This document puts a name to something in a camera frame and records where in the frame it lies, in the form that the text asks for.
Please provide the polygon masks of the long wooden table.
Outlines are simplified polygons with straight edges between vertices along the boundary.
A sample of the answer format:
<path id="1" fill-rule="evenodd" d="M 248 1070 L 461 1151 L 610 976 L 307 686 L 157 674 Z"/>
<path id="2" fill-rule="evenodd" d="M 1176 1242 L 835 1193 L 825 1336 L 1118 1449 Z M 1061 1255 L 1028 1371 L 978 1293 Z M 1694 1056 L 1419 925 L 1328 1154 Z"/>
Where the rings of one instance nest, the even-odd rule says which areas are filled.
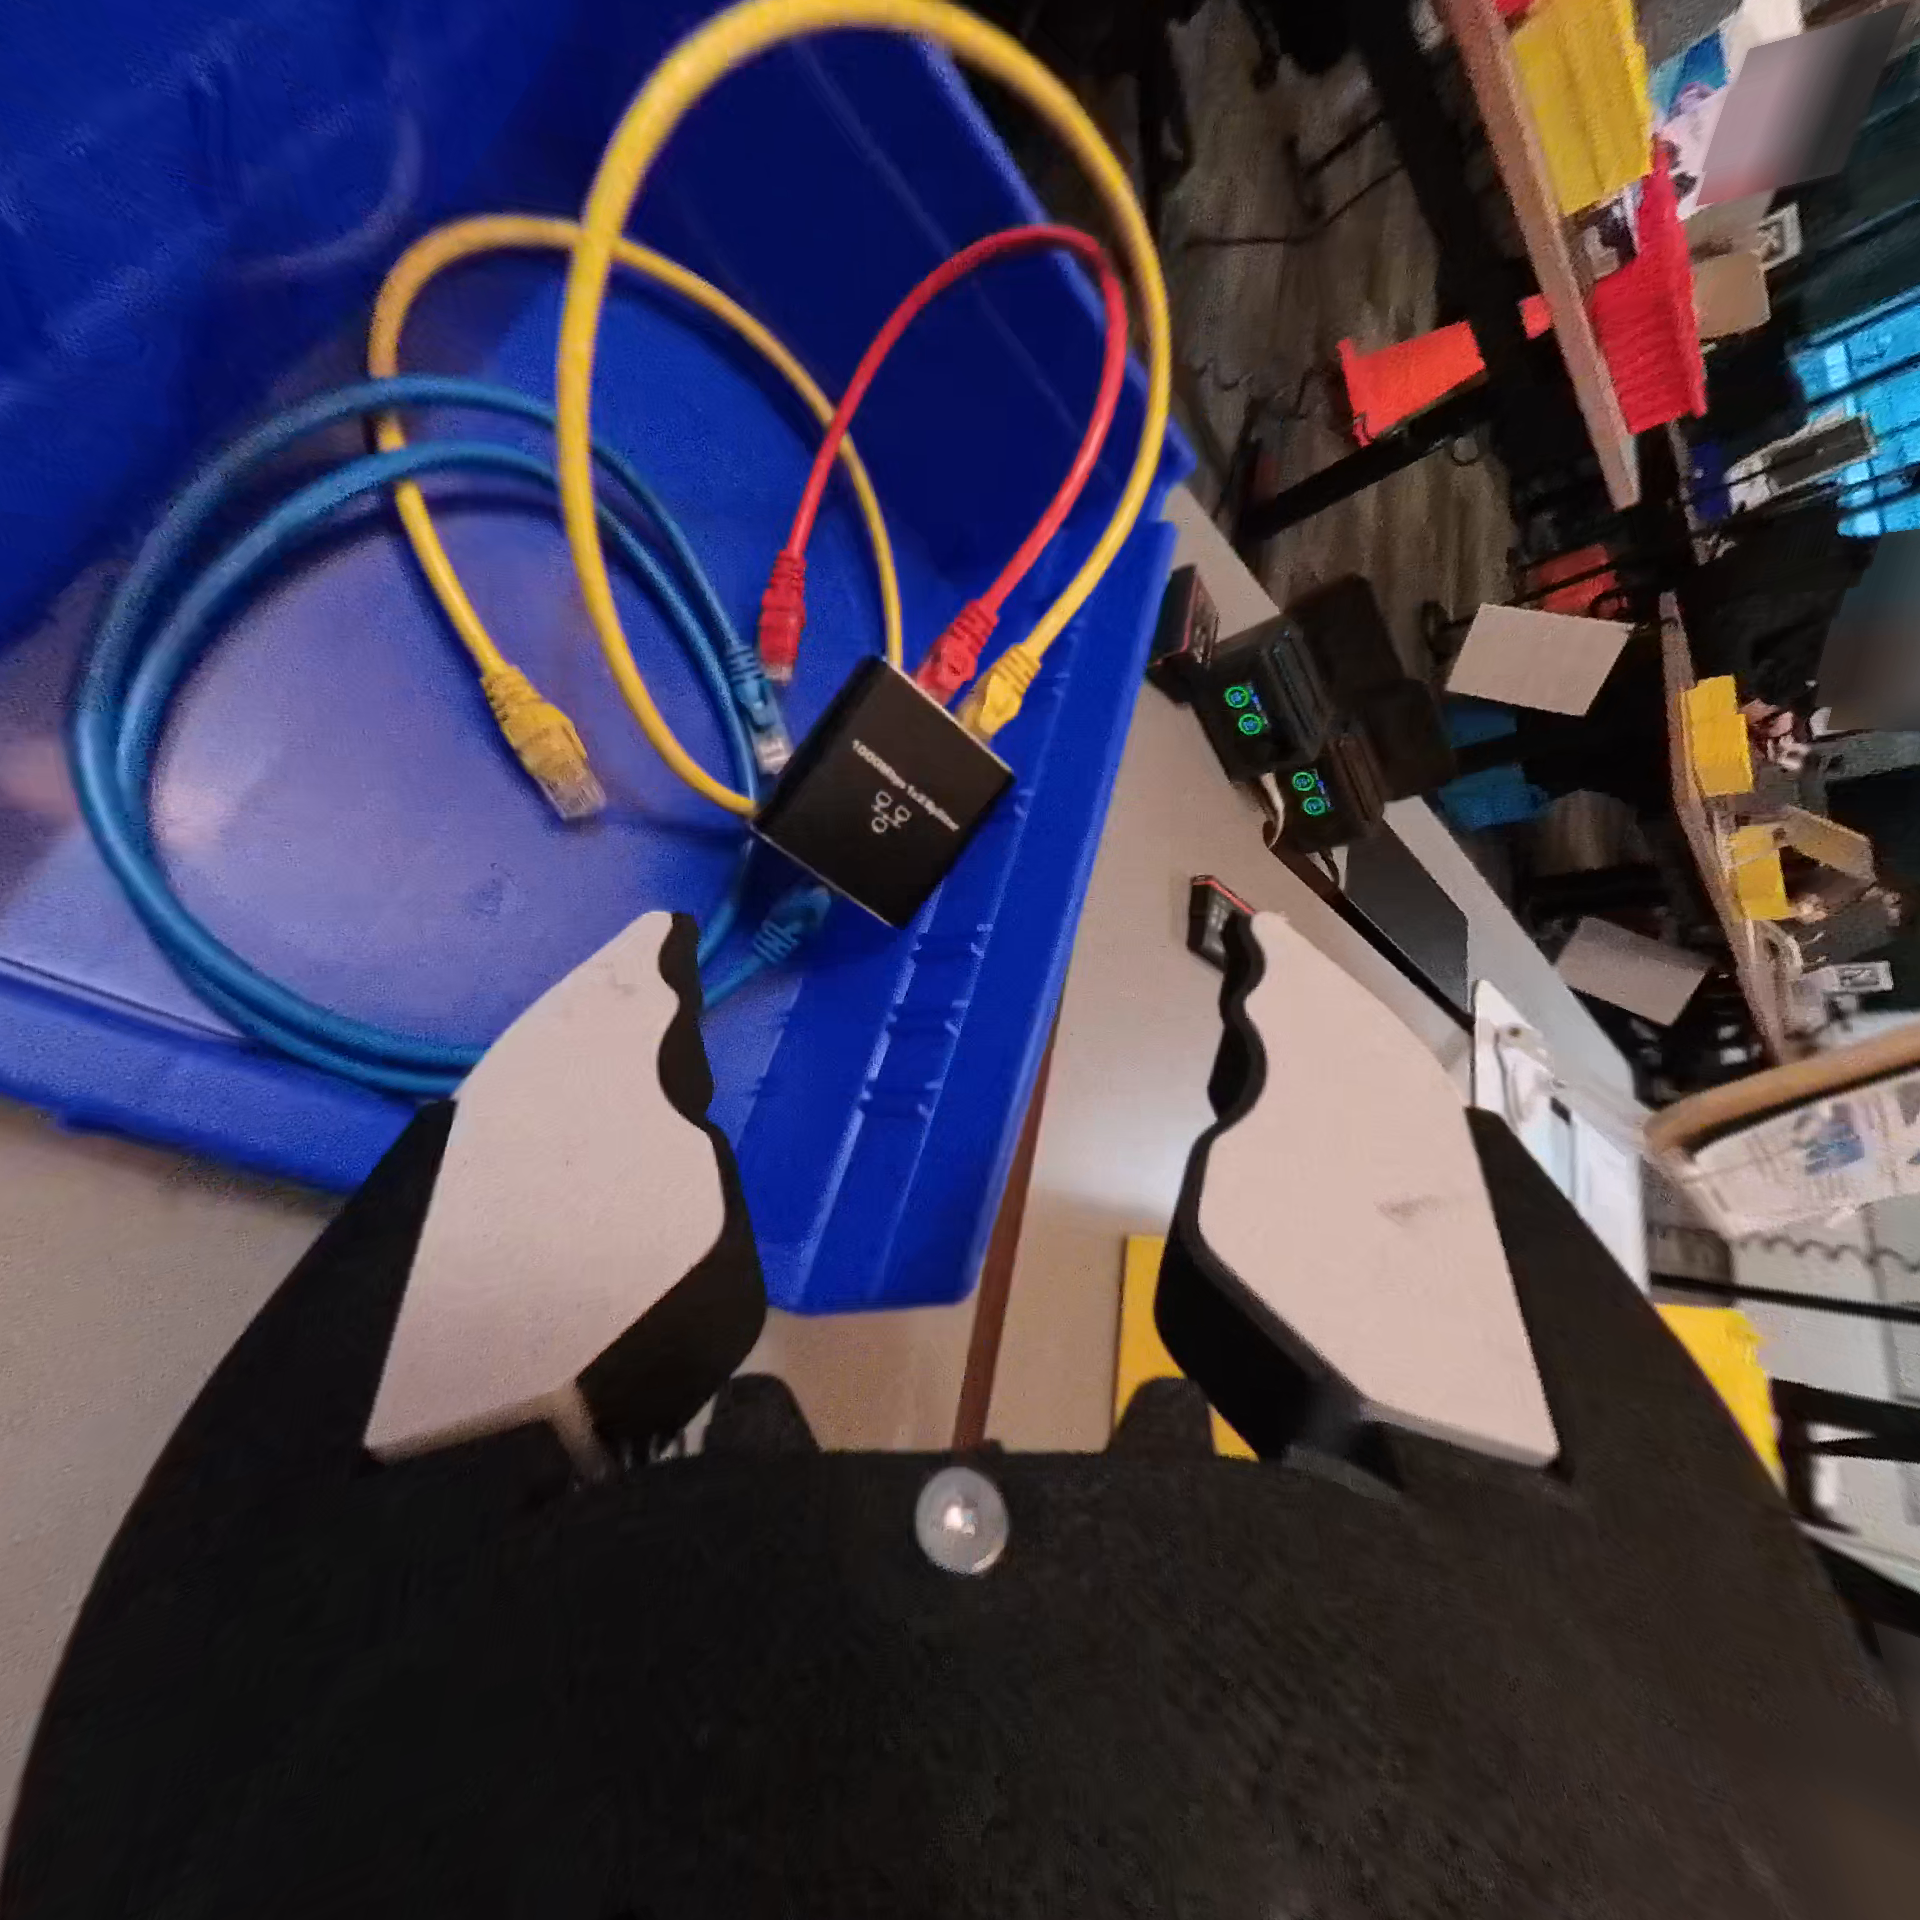
<path id="1" fill-rule="evenodd" d="M 1785 1067 L 1809 1054 L 1809 1044 L 1789 1025 L 1792 1010 L 1790 953 L 1772 925 L 1750 921 L 1741 911 L 1738 866 L 1732 862 L 1736 820 L 1720 796 L 1708 796 L 1694 776 L 1685 731 L 1685 694 L 1694 684 L 1691 650 L 1683 609 L 1672 592 L 1660 593 L 1660 674 L 1666 723 L 1666 786 L 1672 811 L 1691 872 L 1728 948 L 1729 971 L 1747 1007 L 1762 1058 Z"/>

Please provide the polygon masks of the red plastic bin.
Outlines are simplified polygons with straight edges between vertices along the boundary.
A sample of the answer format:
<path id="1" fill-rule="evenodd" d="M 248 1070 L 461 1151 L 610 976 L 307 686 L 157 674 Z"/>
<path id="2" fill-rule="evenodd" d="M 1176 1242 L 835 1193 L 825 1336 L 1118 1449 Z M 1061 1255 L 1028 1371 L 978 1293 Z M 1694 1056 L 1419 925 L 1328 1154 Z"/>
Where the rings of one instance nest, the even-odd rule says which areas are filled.
<path id="1" fill-rule="evenodd" d="M 1700 417 L 1708 372 L 1666 149 L 1651 151 L 1645 179 L 1579 211 L 1574 234 L 1594 271 L 1589 323 L 1626 432 Z"/>

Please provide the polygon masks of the wooden document stand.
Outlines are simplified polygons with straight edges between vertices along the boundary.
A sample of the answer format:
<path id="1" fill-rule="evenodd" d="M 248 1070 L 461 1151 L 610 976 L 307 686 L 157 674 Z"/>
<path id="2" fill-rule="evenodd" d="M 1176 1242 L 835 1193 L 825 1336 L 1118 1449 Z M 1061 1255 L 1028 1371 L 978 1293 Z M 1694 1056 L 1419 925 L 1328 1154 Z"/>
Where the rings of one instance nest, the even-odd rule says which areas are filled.
<path id="1" fill-rule="evenodd" d="M 1762 1288 L 1732 1276 L 1736 1248 L 1790 1261 L 1857 1259 L 1870 1274 L 1886 1267 L 1914 1281 L 1914 1253 L 1877 1261 L 1846 1237 L 1880 1204 L 1809 1228 L 1726 1237 L 1678 1176 L 1685 1157 L 1728 1132 L 1914 1070 L 1914 1022 L 1647 1109 L 1628 1092 L 1561 1063 L 1547 1037 L 1493 982 L 1474 982 L 1469 1010 L 1474 1104 L 1532 1151 L 1642 1293 L 1666 1285 L 1694 1300 L 1761 1300 Z"/>

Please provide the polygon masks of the blue plastic bin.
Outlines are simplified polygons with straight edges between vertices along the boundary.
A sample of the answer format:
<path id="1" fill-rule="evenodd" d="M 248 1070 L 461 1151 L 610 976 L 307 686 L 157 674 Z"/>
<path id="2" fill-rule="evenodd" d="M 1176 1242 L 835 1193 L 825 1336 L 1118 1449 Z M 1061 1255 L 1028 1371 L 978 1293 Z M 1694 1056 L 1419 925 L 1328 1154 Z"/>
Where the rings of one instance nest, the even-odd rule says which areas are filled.
<path id="1" fill-rule="evenodd" d="M 1012 767 L 704 1019 L 764 1288 L 966 1296 L 1190 454 L 1127 170 L 960 5 L 5 5 L 5 1093 L 347 1193 L 860 660 Z"/>

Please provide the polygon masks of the black ethernet splitter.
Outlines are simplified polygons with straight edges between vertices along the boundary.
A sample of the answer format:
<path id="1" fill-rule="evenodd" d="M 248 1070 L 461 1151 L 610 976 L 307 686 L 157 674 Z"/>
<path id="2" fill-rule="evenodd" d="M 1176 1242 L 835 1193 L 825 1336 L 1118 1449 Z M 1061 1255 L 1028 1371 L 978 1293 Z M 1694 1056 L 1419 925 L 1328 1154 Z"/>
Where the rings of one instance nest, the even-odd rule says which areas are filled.
<path id="1" fill-rule="evenodd" d="M 886 660 L 860 660 L 758 803 L 750 834 L 907 930 L 1012 790 L 1012 767 Z"/>

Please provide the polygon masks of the black charger green lights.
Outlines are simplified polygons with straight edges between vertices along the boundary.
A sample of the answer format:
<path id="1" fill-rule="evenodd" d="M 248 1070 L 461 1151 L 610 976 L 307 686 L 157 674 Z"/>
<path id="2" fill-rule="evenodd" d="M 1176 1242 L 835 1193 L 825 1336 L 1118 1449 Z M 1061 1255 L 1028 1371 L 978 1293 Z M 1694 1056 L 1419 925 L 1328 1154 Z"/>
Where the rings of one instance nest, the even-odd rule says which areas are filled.
<path id="1" fill-rule="evenodd" d="M 1270 777 L 1281 814 L 1275 845 L 1320 856 L 1366 838 L 1387 808 L 1384 776 L 1364 724 L 1345 714 L 1316 752 Z"/>
<path id="2" fill-rule="evenodd" d="M 1220 770 L 1240 789 L 1305 770 L 1333 724 L 1309 636 L 1285 613 L 1218 642 L 1191 705 Z"/>

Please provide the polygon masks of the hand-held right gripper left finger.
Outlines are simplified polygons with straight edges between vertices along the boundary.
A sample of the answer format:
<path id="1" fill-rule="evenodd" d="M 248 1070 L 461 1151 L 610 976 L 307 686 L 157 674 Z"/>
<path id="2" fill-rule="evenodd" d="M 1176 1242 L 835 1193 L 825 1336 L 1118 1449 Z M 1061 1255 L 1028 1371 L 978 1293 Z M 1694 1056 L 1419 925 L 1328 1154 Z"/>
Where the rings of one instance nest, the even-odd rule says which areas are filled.
<path id="1" fill-rule="evenodd" d="M 764 1320 L 715 1097 L 700 934 L 646 911 L 452 1093 L 363 1428 L 393 1466 L 542 1428 L 587 1477 L 656 1461 Z"/>

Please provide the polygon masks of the small black box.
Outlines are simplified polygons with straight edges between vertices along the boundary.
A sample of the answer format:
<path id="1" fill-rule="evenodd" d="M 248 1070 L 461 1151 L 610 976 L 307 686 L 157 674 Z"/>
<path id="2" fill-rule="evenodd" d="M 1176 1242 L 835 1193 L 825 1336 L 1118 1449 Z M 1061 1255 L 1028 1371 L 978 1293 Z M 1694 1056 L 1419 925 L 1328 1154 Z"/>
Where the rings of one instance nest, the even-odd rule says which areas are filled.
<path id="1" fill-rule="evenodd" d="M 1171 570 L 1153 635 L 1147 646 L 1144 680 L 1175 705 L 1190 705 L 1218 650 L 1218 607 L 1195 564 Z"/>

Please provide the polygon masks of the orange red container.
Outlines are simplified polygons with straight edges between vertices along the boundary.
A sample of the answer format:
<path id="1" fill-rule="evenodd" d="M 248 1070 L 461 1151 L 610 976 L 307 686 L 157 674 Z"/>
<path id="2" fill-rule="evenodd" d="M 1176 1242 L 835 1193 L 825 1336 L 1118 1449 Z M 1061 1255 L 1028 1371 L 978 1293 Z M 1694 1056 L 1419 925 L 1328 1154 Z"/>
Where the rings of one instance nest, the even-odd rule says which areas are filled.
<path id="1" fill-rule="evenodd" d="M 1353 338 L 1340 338 L 1333 363 L 1359 448 L 1376 444 L 1483 376 L 1474 330 L 1464 320 L 1384 348 L 1359 348 Z"/>

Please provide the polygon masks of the grey desk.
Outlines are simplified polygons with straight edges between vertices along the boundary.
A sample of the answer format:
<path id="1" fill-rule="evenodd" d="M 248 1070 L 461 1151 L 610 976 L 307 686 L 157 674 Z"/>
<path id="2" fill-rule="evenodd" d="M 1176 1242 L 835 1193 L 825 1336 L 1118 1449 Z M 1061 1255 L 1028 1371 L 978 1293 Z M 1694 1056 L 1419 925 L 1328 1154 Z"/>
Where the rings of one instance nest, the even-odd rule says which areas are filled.
<path id="1" fill-rule="evenodd" d="M 773 1310 L 748 1371 L 834 1453 L 1003 1443 L 1089 1453 L 1112 1429 L 1123 1235 L 1160 1233 L 1209 1116 L 1218 984 L 1187 953 L 1211 873 L 1364 982 L 1448 1068 L 1460 1031 L 1257 845 L 1187 714 L 1138 691 L 1050 1054 L 1016 1151 L 1021 1207 L 973 1299 Z M 115 1525 L 215 1367 L 334 1204 L 5 1102 L 1 1807 Z"/>

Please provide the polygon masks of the printed instruction sheets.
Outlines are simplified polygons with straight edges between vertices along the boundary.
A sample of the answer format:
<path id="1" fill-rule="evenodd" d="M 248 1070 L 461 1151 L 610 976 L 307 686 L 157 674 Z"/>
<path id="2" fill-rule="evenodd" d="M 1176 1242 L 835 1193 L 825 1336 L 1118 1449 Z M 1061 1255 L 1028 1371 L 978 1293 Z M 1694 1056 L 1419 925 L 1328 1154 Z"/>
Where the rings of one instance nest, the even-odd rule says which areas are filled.
<path id="1" fill-rule="evenodd" d="M 1854 1085 L 1700 1146 L 1683 1189 L 1726 1237 L 1770 1235 L 1916 1194 L 1916 1070 Z"/>

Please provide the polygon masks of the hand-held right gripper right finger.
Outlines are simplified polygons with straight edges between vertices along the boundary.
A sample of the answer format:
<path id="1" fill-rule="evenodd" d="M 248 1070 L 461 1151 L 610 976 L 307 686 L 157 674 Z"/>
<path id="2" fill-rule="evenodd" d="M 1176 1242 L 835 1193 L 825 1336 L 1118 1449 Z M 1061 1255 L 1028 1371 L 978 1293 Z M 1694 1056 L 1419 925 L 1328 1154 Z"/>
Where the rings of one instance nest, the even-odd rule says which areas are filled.
<path id="1" fill-rule="evenodd" d="M 1156 1332 L 1253 1457 L 1384 1469 L 1414 1438 L 1561 1453 L 1468 1102 L 1277 914 L 1234 926 L 1209 1123 L 1187 1151 Z"/>

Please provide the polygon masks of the window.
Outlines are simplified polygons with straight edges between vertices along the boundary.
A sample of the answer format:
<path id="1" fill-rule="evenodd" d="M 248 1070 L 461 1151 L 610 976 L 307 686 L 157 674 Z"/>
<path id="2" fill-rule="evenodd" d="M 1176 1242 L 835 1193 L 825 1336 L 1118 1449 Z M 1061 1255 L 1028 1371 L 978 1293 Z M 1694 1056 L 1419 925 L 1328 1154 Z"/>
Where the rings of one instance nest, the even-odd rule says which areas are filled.
<path id="1" fill-rule="evenodd" d="M 1857 537 L 1916 530 L 1916 291 L 1828 326 L 1792 348 L 1814 420 L 1863 420 L 1871 448 L 1834 474 L 1842 528 Z"/>

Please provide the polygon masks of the large yellow bin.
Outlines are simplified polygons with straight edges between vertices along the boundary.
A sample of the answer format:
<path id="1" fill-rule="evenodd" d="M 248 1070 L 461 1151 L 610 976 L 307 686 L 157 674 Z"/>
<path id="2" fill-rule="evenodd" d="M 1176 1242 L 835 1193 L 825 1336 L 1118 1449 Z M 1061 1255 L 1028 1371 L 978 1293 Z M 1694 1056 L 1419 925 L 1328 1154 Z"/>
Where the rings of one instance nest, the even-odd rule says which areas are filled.
<path id="1" fill-rule="evenodd" d="M 1536 3 L 1507 35 L 1551 189 L 1571 218 L 1645 179 L 1651 101 L 1631 3 Z"/>

